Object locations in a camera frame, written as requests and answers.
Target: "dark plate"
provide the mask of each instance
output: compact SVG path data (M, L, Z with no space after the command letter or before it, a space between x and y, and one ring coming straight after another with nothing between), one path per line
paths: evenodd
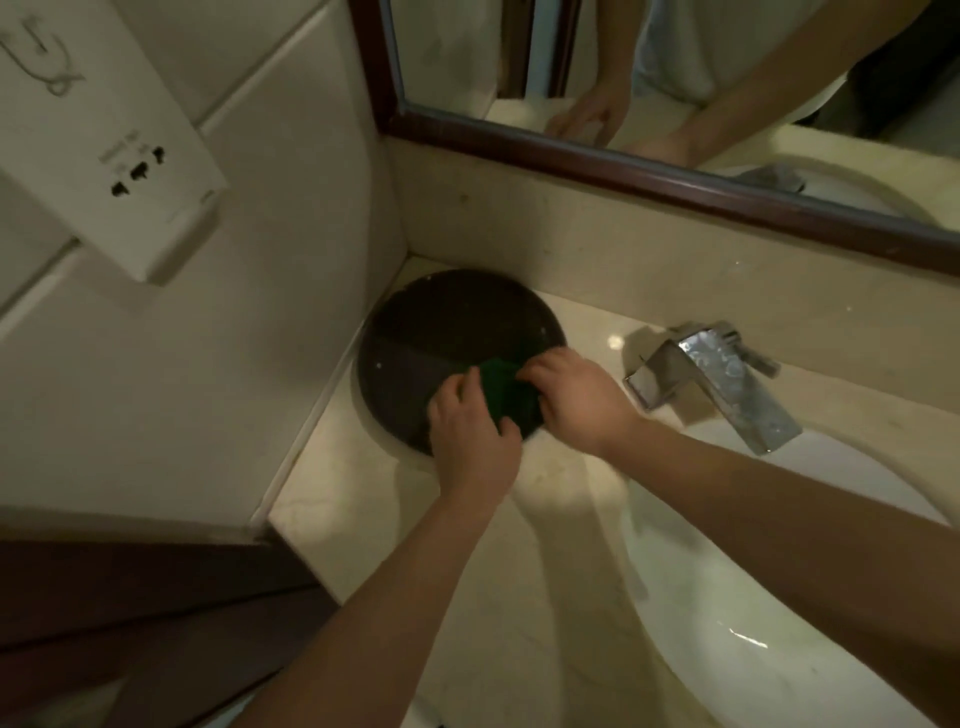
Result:
M357 357L360 392L384 429L430 454L426 405L444 379L487 359L520 364L565 344L553 311L515 280L464 269L435 273L371 316ZM536 427L525 430L524 438Z

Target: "faucet handle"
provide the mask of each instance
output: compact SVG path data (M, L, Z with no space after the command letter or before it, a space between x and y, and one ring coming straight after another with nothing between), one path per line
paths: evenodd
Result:
M732 324L726 321L718 321L711 328L733 347L733 350L746 364L749 364L762 375L773 379L780 374L780 363L776 359L772 359L744 344L740 332L733 328Z
M757 352L742 341L733 345L733 350L740 354L740 358L752 366L762 375L773 379L780 374L780 363L769 356Z

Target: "green sponge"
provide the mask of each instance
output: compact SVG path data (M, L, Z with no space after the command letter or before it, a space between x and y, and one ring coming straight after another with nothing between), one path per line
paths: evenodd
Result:
M497 425L509 417L527 437L543 424L540 391L533 384L517 381L519 364L503 359L488 359L479 366L487 409Z

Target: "hand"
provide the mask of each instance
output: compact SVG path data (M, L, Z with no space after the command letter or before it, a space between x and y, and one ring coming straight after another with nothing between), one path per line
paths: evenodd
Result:
M520 469L520 428L505 417L497 431L476 367L445 381L427 405L427 415L441 493L489 506L492 515Z
M613 378L573 349L551 349L528 361L517 375L542 392L546 428L580 452L604 457L639 420Z
M591 121L603 123L593 140L596 147L606 147L623 126L630 110L631 79L629 74L597 82L570 110L559 113L547 122L545 133L559 139L579 136Z
M693 151L693 144L683 133L674 132L667 136L658 136L654 139L628 144L624 152L654 161L673 164L675 167L694 168L699 165Z

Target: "electrical outlet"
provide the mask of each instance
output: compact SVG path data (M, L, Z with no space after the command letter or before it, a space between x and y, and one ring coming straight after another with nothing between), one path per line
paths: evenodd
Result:
M0 0L0 167L146 280L227 182L108 0Z

